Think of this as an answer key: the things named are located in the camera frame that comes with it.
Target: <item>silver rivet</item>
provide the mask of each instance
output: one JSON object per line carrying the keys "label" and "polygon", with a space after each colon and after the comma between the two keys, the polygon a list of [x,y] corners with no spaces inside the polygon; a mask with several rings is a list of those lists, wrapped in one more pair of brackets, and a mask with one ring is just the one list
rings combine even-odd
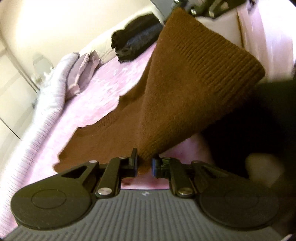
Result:
{"label": "silver rivet", "polygon": [[191,14],[192,14],[193,16],[196,16],[196,11],[195,11],[195,9],[191,9]]}
{"label": "silver rivet", "polygon": [[181,195],[187,196],[187,195],[191,195],[193,193],[193,190],[192,188],[180,188],[178,190],[178,193],[180,193]]}
{"label": "silver rivet", "polygon": [[111,188],[100,188],[98,191],[97,191],[98,194],[100,195],[109,195],[112,193],[112,189]]}

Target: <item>pink blanket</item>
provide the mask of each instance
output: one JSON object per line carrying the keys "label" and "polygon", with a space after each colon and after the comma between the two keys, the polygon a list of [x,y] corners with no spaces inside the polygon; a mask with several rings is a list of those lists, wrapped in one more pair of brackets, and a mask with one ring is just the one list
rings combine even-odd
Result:
{"label": "pink blanket", "polygon": [[[94,74],[87,89],[65,105],[63,114],[39,150],[24,186],[56,174],[53,166],[59,161],[59,153],[77,127],[92,125],[117,107],[119,96],[124,95],[139,81],[154,47],[155,45],[151,46],[132,62],[120,64],[114,58],[103,65]],[[198,135],[168,150],[163,156],[178,158],[183,163],[192,160],[211,162],[207,146]],[[124,179],[121,188],[165,189],[169,188],[169,184],[166,179],[155,179],[151,173],[147,173],[137,178]],[[14,222],[10,231],[16,226]]]}
{"label": "pink blanket", "polygon": [[120,64],[117,58],[103,65],[94,74],[87,89],[66,104],[64,112],[47,137],[35,160],[25,185],[50,177],[53,165],[77,127],[92,125],[114,110],[119,96],[139,81],[155,45],[135,61]]}

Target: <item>brown knit sweater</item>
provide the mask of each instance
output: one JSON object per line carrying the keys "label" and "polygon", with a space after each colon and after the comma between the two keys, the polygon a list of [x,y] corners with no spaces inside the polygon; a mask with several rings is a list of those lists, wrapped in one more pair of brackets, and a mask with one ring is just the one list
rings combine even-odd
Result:
{"label": "brown knit sweater", "polygon": [[264,76],[248,52],[182,9],[167,21],[139,83],[94,125],[78,128],[54,168],[107,163],[138,148],[140,172],[151,158],[200,132],[240,104]]}

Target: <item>ribbed rubber surface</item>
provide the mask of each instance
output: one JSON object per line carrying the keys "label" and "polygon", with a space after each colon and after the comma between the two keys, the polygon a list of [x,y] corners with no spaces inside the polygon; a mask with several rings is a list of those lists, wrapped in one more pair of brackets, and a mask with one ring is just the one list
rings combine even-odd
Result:
{"label": "ribbed rubber surface", "polygon": [[121,190],[97,201],[77,223],[53,231],[16,228],[5,241],[278,241],[272,228],[241,232],[210,221],[191,199],[170,190]]}

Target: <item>black metal bracket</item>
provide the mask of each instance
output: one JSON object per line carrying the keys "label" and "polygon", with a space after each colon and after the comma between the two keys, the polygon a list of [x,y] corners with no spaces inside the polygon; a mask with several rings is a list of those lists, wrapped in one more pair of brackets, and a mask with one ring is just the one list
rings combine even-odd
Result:
{"label": "black metal bracket", "polygon": [[182,164],[155,157],[153,175],[169,179],[173,195],[194,198],[205,215],[236,229],[269,225],[279,209],[277,196],[248,179],[201,161]]}
{"label": "black metal bracket", "polygon": [[136,175],[134,148],[130,157],[116,157],[109,164],[90,160],[20,189],[11,200],[11,210],[20,225],[60,228],[87,215],[98,199],[116,196],[121,178]]}
{"label": "black metal bracket", "polygon": [[216,19],[224,13],[246,3],[251,2],[254,7],[255,0],[174,0],[172,10],[177,7],[185,9],[193,17],[208,17]]}

